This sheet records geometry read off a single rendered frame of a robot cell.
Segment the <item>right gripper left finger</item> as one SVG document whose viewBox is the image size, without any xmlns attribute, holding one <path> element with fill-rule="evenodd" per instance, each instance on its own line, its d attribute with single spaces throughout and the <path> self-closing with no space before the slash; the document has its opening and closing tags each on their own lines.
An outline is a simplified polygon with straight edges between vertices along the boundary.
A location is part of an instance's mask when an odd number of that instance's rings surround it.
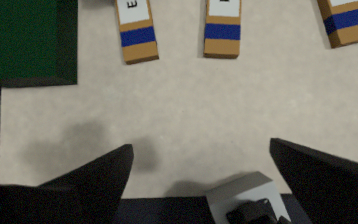
<svg viewBox="0 0 358 224">
<path fill-rule="evenodd" d="M 0 224 L 111 224 L 133 160 L 124 144 L 39 187 L 0 184 Z"/>
</svg>

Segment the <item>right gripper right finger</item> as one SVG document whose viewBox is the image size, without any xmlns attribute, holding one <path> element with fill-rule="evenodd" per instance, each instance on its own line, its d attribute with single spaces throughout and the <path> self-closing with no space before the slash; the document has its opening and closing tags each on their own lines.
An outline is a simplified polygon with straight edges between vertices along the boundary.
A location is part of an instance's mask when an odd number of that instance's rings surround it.
<svg viewBox="0 0 358 224">
<path fill-rule="evenodd" d="M 358 162 L 277 137 L 269 154 L 312 224 L 358 224 Z"/>
</svg>

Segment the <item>green flat rectangular platform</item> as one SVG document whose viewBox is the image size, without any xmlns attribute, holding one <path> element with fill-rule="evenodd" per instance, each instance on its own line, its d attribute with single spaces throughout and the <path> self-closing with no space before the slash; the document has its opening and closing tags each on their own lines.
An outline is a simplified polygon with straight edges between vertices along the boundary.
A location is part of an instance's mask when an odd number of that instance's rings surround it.
<svg viewBox="0 0 358 224">
<path fill-rule="evenodd" d="M 0 87 L 77 84 L 78 0 L 0 0 Z"/>
</svg>

